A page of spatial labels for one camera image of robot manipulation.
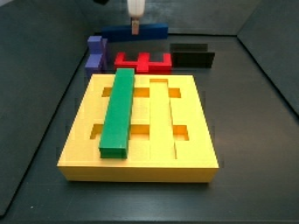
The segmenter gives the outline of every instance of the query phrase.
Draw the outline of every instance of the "gray wall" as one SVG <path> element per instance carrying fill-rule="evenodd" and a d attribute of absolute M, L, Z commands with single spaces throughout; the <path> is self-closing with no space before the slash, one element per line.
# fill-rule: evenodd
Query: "gray wall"
<path fill-rule="evenodd" d="M 237 38 L 299 114 L 299 1 L 264 0 Z"/>
<path fill-rule="evenodd" d="M 76 0 L 94 32 L 104 25 L 128 25 L 126 0 L 106 5 Z M 237 35 L 260 0 L 145 0 L 141 23 L 167 23 L 169 33 Z"/>
<path fill-rule="evenodd" d="M 14 195 L 92 33 L 72 0 L 0 7 L 0 215 Z"/>

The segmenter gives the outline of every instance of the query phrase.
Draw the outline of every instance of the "blue block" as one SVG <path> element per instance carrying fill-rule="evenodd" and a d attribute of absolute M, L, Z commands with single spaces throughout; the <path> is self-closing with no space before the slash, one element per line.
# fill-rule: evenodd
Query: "blue block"
<path fill-rule="evenodd" d="M 100 74 L 101 73 L 101 65 L 102 65 L 102 54 L 90 54 L 88 56 L 88 62 L 85 64 L 85 73 L 88 78 L 92 74 Z"/>
<path fill-rule="evenodd" d="M 102 38 L 100 36 L 88 37 L 88 51 L 89 53 L 102 53 L 105 51 Z"/>
<path fill-rule="evenodd" d="M 130 25 L 105 26 L 101 29 L 101 37 L 108 39 L 108 42 L 136 41 L 148 39 L 167 39 L 168 25 L 167 24 L 140 24 L 139 34 L 132 35 Z"/>

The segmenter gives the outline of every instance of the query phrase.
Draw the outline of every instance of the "toy block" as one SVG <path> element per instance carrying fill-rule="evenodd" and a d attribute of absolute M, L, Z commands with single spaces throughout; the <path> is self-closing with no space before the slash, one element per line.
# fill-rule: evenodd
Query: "toy block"
<path fill-rule="evenodd" d="M 137 74 L 156 74 L 163 72 L 169 74 L 172 71 L 172 56 L 169 53 L 163 54 L 163 62 L 149 62 L 149 53 L 140 52 L 137 61 L 126 61 L 125 53 L 118 52 L 114 60 L 114 68 L 130 67 Z"/>
<path fill-rule="evenodd" d="M 89 78 L 92 74 L 98 74 L 102 65 L 102 54 L 90 54 L 85 64 L 85 74 Z"/>
<path fill-rule="evenodd" d="M 219 163 L 191 75 L 135 76 L 126 159 L 101 157 L 114 78 L 113 74 L 90 77 L 57 163 L 65 179 L 211 182 Z"/>
<path fill-rule="evenodd" d="M 108 40 L 100 36 L 88 37 L 88 50 L 85 74 L 89 78 L 92 74 L 101 74 L 108 70 Z"/>
<path fill-rule="evenodd" d="M 171 44 L 172 66 L 211 68 L 215 52 L 207 51 L 207 44 Z"/>
<path fill-rule="evenodd" d="M 135 70 L 116 70 L 98 143 L 101 158 L 126 158 Z"/>
<path fill-rule="evenodd" d="M 101 37 L 108 39 L 108 42 L 167 39 L 168 25 L 167 24 L 140 24 L 137 35 L 132 35 L 130 25 L 104 26 L 101 28 Z"/>
<path fill-rule="evenodd" d="M 88 51 L 90 54 L 105 52 L 104 39 L 100 36 L 88 37 Z"/>

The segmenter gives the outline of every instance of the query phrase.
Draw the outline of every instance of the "purple block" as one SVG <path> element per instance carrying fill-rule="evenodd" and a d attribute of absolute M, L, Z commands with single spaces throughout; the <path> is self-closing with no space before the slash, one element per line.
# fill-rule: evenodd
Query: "purple block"
<path fill-rule="evenodd" d="M 88 50 L 89 53 L 102 53 L 105 51 L 105 46 L 102 43 L 102 38 L 100 36 L 90 36 L 88 38 Z"/>
<path fill-rule="evenodd" d="M 108 70 L 108 39 L 101 36 L 88 38 L 89 57 L 85 65 L 88 78 L 92 74 L 100 74 Z"/>
<path fill-rule="evenodd" d="M 88 61 L 85 64 L 85 73 L 88 78 L 90 77 L 92 74 L 100 74 L 101 73 L 101 65 L 102 65 L 102 54 L 90 54 L 88 56 Z"/>

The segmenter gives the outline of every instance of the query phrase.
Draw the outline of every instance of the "black block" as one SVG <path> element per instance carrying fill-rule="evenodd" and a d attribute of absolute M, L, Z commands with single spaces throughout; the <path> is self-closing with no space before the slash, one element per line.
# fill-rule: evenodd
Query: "black block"
<path fill-rule="evenodd" d="M 215 52 L 207 44 L 171 44 L 172 67 L 211 68 Z"/>

